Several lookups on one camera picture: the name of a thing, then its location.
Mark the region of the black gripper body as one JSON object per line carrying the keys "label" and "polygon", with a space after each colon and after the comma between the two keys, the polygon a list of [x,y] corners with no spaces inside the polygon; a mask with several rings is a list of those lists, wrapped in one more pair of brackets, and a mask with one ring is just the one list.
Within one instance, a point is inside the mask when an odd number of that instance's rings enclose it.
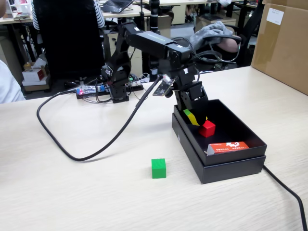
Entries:
{"label": "black gripper body", "polygon": [[174,82],[169,96],[175,94],[178,103],[204,103],[205,90],[201,81],[195,80],[197,70],[194,67],[170,71],[169,77]]}

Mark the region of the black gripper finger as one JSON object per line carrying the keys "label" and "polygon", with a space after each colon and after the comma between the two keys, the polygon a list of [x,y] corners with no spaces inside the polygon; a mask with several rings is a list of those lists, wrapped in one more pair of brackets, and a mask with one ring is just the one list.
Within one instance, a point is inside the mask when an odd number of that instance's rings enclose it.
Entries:
{"label": "black gripper finger", "polygon": [[206,120],[208,108],[207,94],[205,92],[190,93],[190,99],[190,111],[194,114],[196,120]]}

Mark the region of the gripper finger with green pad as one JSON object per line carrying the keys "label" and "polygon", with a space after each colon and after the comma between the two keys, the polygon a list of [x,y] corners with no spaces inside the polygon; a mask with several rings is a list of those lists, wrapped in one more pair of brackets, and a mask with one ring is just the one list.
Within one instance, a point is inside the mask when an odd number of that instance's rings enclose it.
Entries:
{"label": "gripper finger with green pad", "polygon": [[191,108],[191,99],[187,92],[178,92],[177,93],[177,105],[178,109],[184,114],[188,115]]}

